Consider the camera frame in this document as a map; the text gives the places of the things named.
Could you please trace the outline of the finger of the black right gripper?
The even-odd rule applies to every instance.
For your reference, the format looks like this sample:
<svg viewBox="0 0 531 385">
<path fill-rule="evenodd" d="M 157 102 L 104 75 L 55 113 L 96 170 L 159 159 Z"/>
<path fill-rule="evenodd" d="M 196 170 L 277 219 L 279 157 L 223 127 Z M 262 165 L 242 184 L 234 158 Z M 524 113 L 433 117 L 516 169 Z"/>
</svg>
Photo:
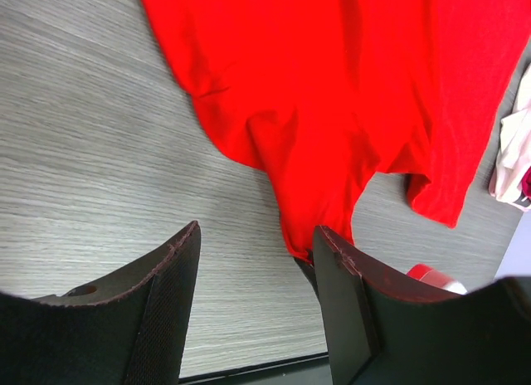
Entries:
<svg viewBox="0 0 531 385">
<path fill-rule="evenodd" d="M 300 268 L 300 270 L 304 274 L 304 277 L 306 278 L 306 280 L 312 286 L 312 289 L 315 295 L 318 295 L 318 284 L 317 284 L 316 272 L 315 272 L 313 260 L 310 259 L 309 261 L 307 261 L 307 260 L 295 257 L 294 262 L 297 264 L 297 266 Z"/>
</svg>

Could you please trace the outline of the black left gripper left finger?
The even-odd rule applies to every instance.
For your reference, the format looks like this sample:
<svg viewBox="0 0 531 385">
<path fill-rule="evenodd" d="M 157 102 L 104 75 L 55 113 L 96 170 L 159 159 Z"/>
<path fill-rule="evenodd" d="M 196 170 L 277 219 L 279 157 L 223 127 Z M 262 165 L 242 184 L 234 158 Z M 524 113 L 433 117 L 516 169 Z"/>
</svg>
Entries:
<svg viewBox="0 0 531 385">
<path fill-rule="evenodd" d="M 64 295 L 2 294 L 2 383 L 177 383 L 200 248 L 200 226 L 190 222 Z"/>
</svg>

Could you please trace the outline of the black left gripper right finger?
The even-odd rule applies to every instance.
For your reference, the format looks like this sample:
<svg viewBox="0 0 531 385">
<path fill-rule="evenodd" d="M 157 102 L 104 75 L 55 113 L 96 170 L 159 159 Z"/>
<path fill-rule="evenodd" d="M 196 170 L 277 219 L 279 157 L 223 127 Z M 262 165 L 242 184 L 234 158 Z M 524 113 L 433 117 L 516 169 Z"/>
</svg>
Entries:
<svg viewBox="0 0 531 385">
<path fill-rule="evenodd" d="M 530 280 L 466 295 L 415 280 L 317 227 L 314 268 L 336 384 L 527 384 Z"/>
</svg>

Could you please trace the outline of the red t-shirt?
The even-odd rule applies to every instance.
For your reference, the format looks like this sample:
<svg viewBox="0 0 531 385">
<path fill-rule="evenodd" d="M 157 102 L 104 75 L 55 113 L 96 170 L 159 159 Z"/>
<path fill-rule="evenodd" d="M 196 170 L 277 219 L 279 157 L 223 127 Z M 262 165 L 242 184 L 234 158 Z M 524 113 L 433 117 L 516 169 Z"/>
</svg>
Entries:
<svg viewBox="0 0 531 385">
<path fill-rule="evenodd" d="M 289 253 L 351 239 L 376 173 L 455 227 L 530 34 L 530 0 L 141 0 L 197 118 L 264 171 Z"/>
</svg>

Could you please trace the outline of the folded white t-shirt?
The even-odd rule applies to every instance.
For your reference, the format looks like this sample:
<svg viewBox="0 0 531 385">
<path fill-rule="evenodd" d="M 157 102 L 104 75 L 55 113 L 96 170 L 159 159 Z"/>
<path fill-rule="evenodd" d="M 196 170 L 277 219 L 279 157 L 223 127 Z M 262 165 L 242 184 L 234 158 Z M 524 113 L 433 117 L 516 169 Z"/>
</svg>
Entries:
<svg viewBox="0 0 531 385">
<path fill-rule="evenodd" d="M 501 120 L 499 151 L 489 193 L 498 202 L 513 205 L 521 194 L 521 181 L 530 168 L 530 104 Z"/>
</svg>

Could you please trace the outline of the folded black patterned t-shirt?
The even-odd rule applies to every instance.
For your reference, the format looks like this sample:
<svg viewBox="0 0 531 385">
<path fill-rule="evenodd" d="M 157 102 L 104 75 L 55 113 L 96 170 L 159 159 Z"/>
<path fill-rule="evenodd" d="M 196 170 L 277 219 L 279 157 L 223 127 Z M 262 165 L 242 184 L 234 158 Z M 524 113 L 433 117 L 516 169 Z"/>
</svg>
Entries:
<svg viewBox="0 0 531 385">
<path fill-rule="evenodd" d="M 519 210 L 527 212 L 530 210 L 531 199 L 522 193 L 515 201 L 513 201 L 513 205 Z"/>
</svg>

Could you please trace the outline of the folded magenta t-shirt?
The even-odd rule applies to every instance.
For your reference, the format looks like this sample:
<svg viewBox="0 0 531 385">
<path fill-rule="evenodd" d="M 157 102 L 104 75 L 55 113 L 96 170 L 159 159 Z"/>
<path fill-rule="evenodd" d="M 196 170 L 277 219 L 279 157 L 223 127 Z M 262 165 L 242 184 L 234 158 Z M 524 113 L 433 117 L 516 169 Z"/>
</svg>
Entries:
<svg viewBox="0 0 531 385">
<path fill-rule="evenodd" d="M 531 168 L 529 168 L 525 175 L 522 177 L 521 188 L 522 193 L 527 198 L 531 198 Z"/>
</svg>

